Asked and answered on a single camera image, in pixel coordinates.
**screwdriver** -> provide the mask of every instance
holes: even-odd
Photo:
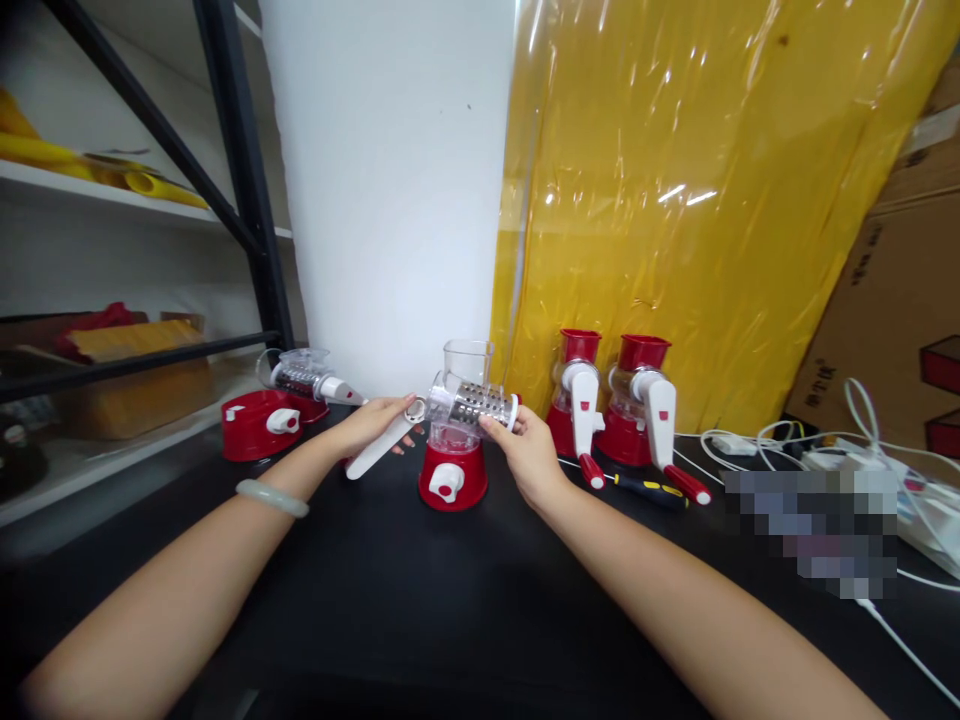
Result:
[[[565,465],[580,467],[578,463],[571,462],[570,460],[564,460],[563,458],[557,458],[557,460]],[[629,490],[667,510],[685,510],[690,506],[690,501],[684,497],[683,493],[670,485],[664,485],[654,482],[653,480],[620,477],[619,473],[616,475],[605,475],[604,477],[612,481],[617,487]]]

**metal grating drum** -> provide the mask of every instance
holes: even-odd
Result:
[[[481,415],[489,415],[503,426],[510,424],[513,398],[503,396],[498,388],[474,383],[461,383],[450,411],[452,422],[476,427]]]
[[[299,395],[300,397],[316,400],[319,393],[314,392],[321,377],[308,370],[281,366],[273,378],[277,390]]]

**woman's right hand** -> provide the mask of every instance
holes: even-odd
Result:
[[[503,449],[517,487],[529,505],[536,509],[552,493],[572,487],[557,462],[550,428],[533,410],[520,406],[512,433],[487,416],[480,418],[480,425]]]

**black desk surface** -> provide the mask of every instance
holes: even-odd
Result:
[[[434,716],[522,705],[527,715],[707,717],[526,506],[499,449],[487,443],[484,501],[448,514],[430,510],[417,494],[423,445],[384,459],[354,483],[334,469],[201,684],[228,681]],[[678,447],[715,468],[696,440]],[[15,642],[27,662],[38,661],[139,566],[229,498],[239,480],[262,469],[198,457],[177,481],[17,571],[9,578]],[[571,468],[569,475],[578,473]],[[772,608],[892,718],[956,717],[864,610],[809,587],[786,561],[729,533],[722,489],[712,489],[711,506],[680,514],[611,486],[601,497]],[[950,582],[900,545],[902,567]],[[876,603],[880,612],[960,693],[960,594],[909,580],[900,580],[897,592],[898,599]]]

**bracelet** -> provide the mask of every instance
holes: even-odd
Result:
[[[303,500],[292,498],[286,493],[280,492],[269,485],[264,485],[257,480],[242,480],[237,485],[237,494],[259,500],[262,503],[277,508],[277,510],[283,510],[295,518],[302,518],[310,512],[310,506],[303,502]]]

